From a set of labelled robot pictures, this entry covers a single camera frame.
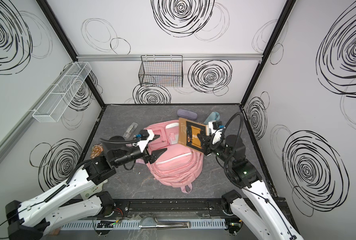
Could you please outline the pink student backpack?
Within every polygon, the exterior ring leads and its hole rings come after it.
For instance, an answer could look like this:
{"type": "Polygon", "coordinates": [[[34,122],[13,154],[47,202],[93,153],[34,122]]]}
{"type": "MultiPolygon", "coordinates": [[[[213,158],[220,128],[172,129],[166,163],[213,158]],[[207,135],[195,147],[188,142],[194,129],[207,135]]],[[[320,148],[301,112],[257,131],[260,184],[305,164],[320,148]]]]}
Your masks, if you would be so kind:
{"type": "Polygon", "coordinates": [[[148,152],[166,151],[153,163],[146,163],[143,159],[137,159],[136,163],[146,165],[154,179],[161,184],[180,188],[183,193],[189,194],[193,189],[192,183],[202,172],[203,154],[178,143],[178,120],[153,124],[146,130],[152,130],[160,136],[148,144],[148,152]]]}

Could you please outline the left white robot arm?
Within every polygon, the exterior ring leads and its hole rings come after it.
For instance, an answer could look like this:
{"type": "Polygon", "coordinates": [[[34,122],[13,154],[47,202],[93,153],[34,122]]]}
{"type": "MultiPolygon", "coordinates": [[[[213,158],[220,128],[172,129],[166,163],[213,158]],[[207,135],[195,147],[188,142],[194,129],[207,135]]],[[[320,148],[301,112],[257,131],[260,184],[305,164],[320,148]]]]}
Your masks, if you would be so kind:
{"type": "Polygon", "coordinates": [[[8,240],[39,240],[63,225],[86,217],[111,215],[115,204],[108,192],[67,205],[66,202],[116,174],[117,168],[143,159],[153,163],[163,153],[151,154],[149,144],[161,136],[142,130],[132,140],[115,136],[101,139],[107,154],[85,160],[61,183],[30,200],[12,201],[5,207],[8,240]]]}

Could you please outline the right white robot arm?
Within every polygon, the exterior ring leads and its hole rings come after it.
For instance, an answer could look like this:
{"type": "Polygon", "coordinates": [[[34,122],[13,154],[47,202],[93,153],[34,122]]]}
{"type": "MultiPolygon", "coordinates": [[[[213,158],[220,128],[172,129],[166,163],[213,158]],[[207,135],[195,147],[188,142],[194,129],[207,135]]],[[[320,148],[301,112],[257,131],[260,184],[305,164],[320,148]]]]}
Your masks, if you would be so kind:
{"type": "Polygon", "coordinates": [[[246,146],[241,138],[243,124],[243,114],[235,113],[225,125],[220,121],[208,122],[208,132],[197,135],[204,153],[216,157],[227,179],[253,204],[251,208],[237,191],[230,191],[222,196],[223,209],[228,215],[238,217],[259,240],[301,240],[302,236],[246,158],[246,146]]]}

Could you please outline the clear plastic pencil case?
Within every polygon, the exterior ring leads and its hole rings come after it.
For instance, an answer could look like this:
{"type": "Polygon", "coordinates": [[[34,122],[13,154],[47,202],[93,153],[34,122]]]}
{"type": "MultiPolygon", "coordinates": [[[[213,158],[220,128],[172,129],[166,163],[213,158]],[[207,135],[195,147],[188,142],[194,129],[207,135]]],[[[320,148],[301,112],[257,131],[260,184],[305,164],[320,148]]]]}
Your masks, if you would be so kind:
{"type": "Polygon", "coordinates": [[[137,129],[138,123],[132,123],[125,131],[123,137],[125,139],[129,139],[131,136],[133,136],[134,131],[137,129]]]}

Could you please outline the light blue pouch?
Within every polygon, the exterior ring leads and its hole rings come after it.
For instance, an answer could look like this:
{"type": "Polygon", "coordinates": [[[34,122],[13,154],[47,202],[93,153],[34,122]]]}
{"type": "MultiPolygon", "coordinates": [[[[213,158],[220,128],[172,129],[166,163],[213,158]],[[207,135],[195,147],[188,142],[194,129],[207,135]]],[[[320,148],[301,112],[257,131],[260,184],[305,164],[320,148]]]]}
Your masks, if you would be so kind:
{"type": "Polygon", "coordinates": [[[207,125],[209,122],[212,121],[219,121],[220,120],[220,114],[218,112],[211,112],[209,116],[206,118],[204,121],[204,124],[207,125]]]}

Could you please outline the purple glasses case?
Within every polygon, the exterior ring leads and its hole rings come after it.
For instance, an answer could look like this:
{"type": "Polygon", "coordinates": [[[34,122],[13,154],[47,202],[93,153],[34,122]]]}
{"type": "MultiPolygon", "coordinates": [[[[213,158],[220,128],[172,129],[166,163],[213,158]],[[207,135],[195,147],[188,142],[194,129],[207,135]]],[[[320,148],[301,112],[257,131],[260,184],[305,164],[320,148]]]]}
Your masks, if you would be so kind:
{"type": "Polygon", "coordinates": [[[189,120],[196,120],[198,118],[198,114],[189,110],[179,109],[177,110],[177,115],[180,118],[185,118],[189,120]]]}

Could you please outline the green snack packet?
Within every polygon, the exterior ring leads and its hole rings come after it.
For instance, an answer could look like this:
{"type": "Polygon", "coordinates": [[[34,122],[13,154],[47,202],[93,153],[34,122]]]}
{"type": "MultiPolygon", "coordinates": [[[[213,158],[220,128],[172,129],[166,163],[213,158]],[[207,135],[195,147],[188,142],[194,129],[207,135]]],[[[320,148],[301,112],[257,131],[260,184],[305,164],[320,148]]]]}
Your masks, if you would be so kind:
{"type": "Polygon", "coordinates": [[[92,147],[91,159],[99,157],[103,153],[103,151],[104,151],[104,148],[103,148],[102,144],[94,145],[92,147]]]}

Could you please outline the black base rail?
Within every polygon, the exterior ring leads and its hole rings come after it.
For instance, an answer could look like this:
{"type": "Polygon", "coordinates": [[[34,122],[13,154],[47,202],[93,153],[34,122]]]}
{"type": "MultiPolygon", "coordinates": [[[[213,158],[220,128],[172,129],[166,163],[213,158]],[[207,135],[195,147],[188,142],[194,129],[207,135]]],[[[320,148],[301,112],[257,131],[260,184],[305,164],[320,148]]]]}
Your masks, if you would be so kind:
{"type": "Polygon", "coordinates": [[[96,216],[126,217],[134,213],[197,213],[210,217],[234,217],[226,201],[216,199],[117,199],[103,207],[96,216]]]}

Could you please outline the aluminium wall rail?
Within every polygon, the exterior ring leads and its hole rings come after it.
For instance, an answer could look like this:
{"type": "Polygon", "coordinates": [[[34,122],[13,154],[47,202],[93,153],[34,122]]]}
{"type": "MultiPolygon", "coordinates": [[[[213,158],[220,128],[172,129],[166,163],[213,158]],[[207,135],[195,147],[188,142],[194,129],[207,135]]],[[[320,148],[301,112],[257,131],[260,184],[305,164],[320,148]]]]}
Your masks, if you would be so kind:
{"type": "Polygon", "coordinates": [[[128,55],[79,55],[78,61],[109,62],[109,61],[202,61],[202,60],[228,60],[228,61],[260,61],[262,54],[128,54],[128,55]]]}

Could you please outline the black corner frame post right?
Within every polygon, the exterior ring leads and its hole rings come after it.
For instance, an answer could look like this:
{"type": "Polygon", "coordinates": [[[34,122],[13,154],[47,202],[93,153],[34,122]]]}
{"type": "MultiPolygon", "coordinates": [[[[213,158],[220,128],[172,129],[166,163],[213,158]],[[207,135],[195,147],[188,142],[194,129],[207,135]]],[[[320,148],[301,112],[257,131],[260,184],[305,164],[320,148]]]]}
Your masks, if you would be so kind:
{"type": "Polygon", "coordinates": [[[296,3],[296,0],[287,0],[285,2],[285,5],[281,11],[281,14],[277,20],[277,23],[272,31],[272,34],[270,35],[270,38],[268,40],[268,43],[263,51],[263,57],[261,62],[257,65],[254,74],[248,84],[248,87],[245,91],[245,94],[241,100],[240,103],[240,107],[241,109],[243,109],[245,107],[245,105],[247,104],[248,98],[250,96],[250,94],[252,93],[254,86],[256,85],[259,76],[261,75],[261,72],[263,71],[263,68],[267,62],[267,60],[269,59],[269,56],[276,44],[276,41],[278,40],[280,33],[282,32],[284,25],[286,23],[286,21],[288,20],[288,17],[294,7],[296,3]]]}

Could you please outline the black corner frame post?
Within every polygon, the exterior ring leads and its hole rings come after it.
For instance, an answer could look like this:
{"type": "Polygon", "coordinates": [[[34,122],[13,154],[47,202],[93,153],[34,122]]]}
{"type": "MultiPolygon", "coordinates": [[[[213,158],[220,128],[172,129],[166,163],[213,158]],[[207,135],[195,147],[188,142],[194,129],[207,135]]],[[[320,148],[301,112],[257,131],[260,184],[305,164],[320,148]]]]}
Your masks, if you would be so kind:
{"type": "Polygon", "coordinates": [[[263,68],[267,62],[267,60],[269,59],[269,56],[276,44],[276,41],[278,40],[280,33],[282,32],[284,25],[286,23],[286,21],[288,20],[288,17],[294,7],[296,3],[296,0],[287,0],[285,2],[285,5],[281,11],[281,14],[277,20],[277,23],[272,31],[272,34],[270,35],[270,38],[268,40],[268,43],[263,51],[263,57],[261,62],[257,65],[254,74],[248,84],[248,87],[245,91],[245,94],[241,100],[240,103],[240,107],[241,109],[243,109],[245,107],[245,105],[247,104],[248,98],[250,96],[250,94],[252,93],[254,86],[256,85],[259,76],[261,75],[261,72],[263,71],[263,68]]]}
{"type": "MultiPolygon", "coordinates": [[[[55,31],[57,37],[59,38],[60,42],[62,43],[63,47],[65,48],[66,52],[70,56],[71,60],[73,62],[77,62],[77,53],[72,46],[70,40],[66,36],[65,31],[63,30],[62,26],[60,25],[57,17],[55,16],[52,8],[50,7],[49,3],[46,0],[36,0],[37,4],[39,5],[40,9],[44,13],[45,17],[49,21],[50,25],[52,26],[53,30],[55,31]]],[[[106,107],[106,104],[104,103],[101,94],[99,94],[96,86],[94,85],[92,78],[87,77],[85,82],[87,83],[87,86],[93,93],[93,96],[97,100],[98,104],[102,109],[106,107]]]]}

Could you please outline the black corner frame post left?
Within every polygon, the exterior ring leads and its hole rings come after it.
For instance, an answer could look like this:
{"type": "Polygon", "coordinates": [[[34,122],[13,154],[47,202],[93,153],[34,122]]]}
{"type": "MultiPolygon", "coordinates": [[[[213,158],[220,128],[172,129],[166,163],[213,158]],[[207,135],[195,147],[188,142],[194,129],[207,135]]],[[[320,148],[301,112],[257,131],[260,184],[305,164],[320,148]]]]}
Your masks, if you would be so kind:
{"type": "MultiPolygon", "coordinates": [[[[45,17],[49,21],[50,25],[52,26],[53,30],[55,31],[57,37],[59,38],[60,42],[62,43],[63,47],[65,48],[66,52],[70,56],[71,60],[73,62],[77,62],[77,53],[72,46],[70,40],[66,36],[65,31],[63,30],[62,26],[60,25],[57,17],[55,16],[52,8],[50,7],[49,3],[46,0],[36,0],[37,4],[39,5],[40,9],[44,13],[45,17]]],[[[99,94],[96,86],[94,85],[92,78],[87,77],[85,82],[87,83],[87,86],[93,93],[93,96],[97,100],[98,104],[102,109],[106,107],[106,104],[104,103],[101,94],[99,94]]]]}

